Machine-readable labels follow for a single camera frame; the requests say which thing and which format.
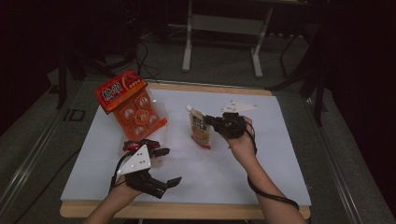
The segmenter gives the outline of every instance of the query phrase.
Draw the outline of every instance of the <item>orange package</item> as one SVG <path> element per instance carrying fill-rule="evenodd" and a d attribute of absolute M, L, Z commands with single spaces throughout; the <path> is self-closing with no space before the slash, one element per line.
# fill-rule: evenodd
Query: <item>orange package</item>
<path fill-rule="evenodd" d="M 107 114 L 113 113 L 126 136 L 140 141 L 166 124 L 152 103 L 147 83 L 128 69 L 95 91 L 96 99 Z"/>

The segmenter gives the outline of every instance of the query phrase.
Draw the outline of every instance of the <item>table leg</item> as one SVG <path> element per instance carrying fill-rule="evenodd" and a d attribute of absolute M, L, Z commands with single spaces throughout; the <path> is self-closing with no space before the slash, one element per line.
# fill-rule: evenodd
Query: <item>table leg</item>
<path fill-rule="evenodd" d="M 190 60 L 191 60 L 191 20 L 192 20 L 192 0 L 189 1 L 189 15 L 187 18 L 187 43 L 184 49 L 184 59 L 183 59 L 183 72 L 190 71 Z"/>
<path fill-rule="evenodd" d="M 254 73 L 256 74 L 256 77 L 258 77 L 258 78 L 262 77 L 262 66 L 260 65 L 259 51 L 260 51 L 260 48 L 262 47 L 262 41 L 264 40 L 265 32 L 267 31 L 267 27 L 268 27 L 269 21 L 271 19 L 273 10 L 274 9 L 272 7 L 268 8 L 268 12 L 267 12 L 265 21 L 262 23 L 262 29 L 260 30 L 259 40 L 257 42 L 257 45 L 255 48 L 251 49 L 251 57 L 253 60 Z"/>

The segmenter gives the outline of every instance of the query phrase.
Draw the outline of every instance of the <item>human arm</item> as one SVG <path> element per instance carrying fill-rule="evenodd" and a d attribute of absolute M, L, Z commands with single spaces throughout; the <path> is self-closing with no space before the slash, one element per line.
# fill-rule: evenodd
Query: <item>human arm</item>
<path fill-rule="evenodd" d="M 247 125 L 247 131 L 254 134 L 252 133 L 251 127 L 252 120 L 249 118 L 244 119 L 250 124 Z M 260 165 L 260 162 L 257 160 L 254 143 L 247 133 L 244 133 L 241 137 L 236 139 L 225 138 L 225 140 L 229 144 L 233 155 L 246 170 L 248 177 L 257 189 L 268 194 L 285 198 L 285 195 L 275 185 Z M 268 199 L 259 194 L 256 195 L 262 209 L 262 213 L 268 223 L 305 223 L 298 209 L 291 204 Z"/>
<path fill-rule="evenodd" d="M 130 204 L 134 198 L 141 194 L 140 191 L 132 189 L 124 182 L 124 175 L 119 180 L 107 196 L 84 220 L 84 224 L 108 224 L 113 217 L 124 207 Z"/>

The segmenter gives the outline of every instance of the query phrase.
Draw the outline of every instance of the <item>wrist strap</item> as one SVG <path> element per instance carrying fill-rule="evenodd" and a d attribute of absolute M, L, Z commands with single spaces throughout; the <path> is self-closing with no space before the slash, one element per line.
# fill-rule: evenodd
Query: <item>wrist strap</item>
<path fill-rule="evenodd" d="M 256 188 L 256 186 L 253 185 L 253 183 L 251 182 L 249 177 L 247 177 L 247 182 L 248 182 L 248 185 L 250 186 L 250 188 L 253 189 L 253 191 L 256 192 L 257 194 L 261 195 L 262 197 L 267 198 L 267 199 L 272 199 L 272 200 L 275 200 L 275 201 L 278 201 L 281 203 L 291 204 L 295 208 L 297 208 L 297 210 L 299 210 L 299 205 L 297 204 L 297 202 L 290 200 L 288 198 L 284 198 L 284 197 L 280 197 L 280 196 L 276 196 L 273 194 L 268 194 L 268 193 L 262 192 L 261 190 Z"/>

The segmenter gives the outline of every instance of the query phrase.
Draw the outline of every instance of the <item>snack bag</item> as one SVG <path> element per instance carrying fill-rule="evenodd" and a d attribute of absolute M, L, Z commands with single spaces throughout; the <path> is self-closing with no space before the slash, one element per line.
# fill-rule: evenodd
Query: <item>snack bag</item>
<path fill-rule="evenodd" d="M 204 122 L 204 116 L 200 111 L 194 110 L 190 105 L 186 105 L 190 112 L 191 138 L 198 146 L 210 149 L 213 127 Z"/>
<path fill-rule="evenodd" d="M 156 109 L 147 83 L 132 69 L 111 78 L 95 91 L 107 114 L 113 113 L 132 141 L 140 141 L 166 124 Z"/>

